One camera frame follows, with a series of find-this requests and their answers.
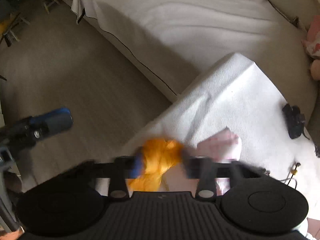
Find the floral pink blanket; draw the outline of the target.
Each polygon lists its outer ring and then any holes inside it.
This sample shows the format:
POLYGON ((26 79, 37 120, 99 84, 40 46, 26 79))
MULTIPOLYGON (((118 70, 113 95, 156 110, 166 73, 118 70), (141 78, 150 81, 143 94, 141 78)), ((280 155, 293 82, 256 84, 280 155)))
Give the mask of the floral pink blanket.
POLYGON ((306 39, 302 41, 306 53, 319 60, 319 15, 313 17, 306 39))

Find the white table cloth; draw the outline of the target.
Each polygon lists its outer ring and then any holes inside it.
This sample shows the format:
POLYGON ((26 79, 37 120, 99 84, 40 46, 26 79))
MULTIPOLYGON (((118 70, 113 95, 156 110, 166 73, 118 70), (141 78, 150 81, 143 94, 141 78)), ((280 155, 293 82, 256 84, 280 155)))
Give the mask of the white table cloth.
POLYGON ((158 118, 148 123, 120 150, 132 154, 155 137, 197 145, 228 128, 239 136, 233 156, 263 167, 284 179, 294 162, 301 163, 294 185, 307 199, 308 217, 319 219, 319 128, 309 127, 297 139, 289 137, 281 111, 285 98, 250 59, 235 53, 223 57, 158 118))

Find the beige covered sofa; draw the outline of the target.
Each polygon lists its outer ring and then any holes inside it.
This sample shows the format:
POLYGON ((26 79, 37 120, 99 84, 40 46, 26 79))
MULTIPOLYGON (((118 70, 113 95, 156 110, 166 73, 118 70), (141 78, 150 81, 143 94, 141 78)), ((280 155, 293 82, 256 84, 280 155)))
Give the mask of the beige covered sofa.
POLYGON ((239 53, 254 61, 307 125, 319 122, 319 87, 296 24, 315 13, 304 0, 63 0, 169 100, 214 63, 239 53))

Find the black hair claw clip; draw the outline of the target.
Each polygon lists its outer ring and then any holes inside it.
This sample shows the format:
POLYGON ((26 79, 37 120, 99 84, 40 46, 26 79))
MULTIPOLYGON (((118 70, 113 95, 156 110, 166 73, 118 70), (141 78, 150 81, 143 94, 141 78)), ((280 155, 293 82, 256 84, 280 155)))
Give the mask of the black hair claw clip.
POLYGON ((301 135, 305 136, 304 127, 306 123, 305 115, 301 113, 300 108, 296 105, 291 106, 287 103, 282 108, 287 131, 291 139, 297 139, 301 135))

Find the orange fabric scrunchie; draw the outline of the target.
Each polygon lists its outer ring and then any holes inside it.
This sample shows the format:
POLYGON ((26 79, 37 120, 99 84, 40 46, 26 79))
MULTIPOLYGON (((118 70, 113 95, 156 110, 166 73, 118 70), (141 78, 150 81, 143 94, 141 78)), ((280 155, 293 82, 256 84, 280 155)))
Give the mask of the orange fabric scrunchie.
POLYGON ((156 192, 161 187, 163 175, 182 162, 184 146, 177 140, 152 138, 141 148, 142 169, 138 176, 129 179, 131 191, 156 192))

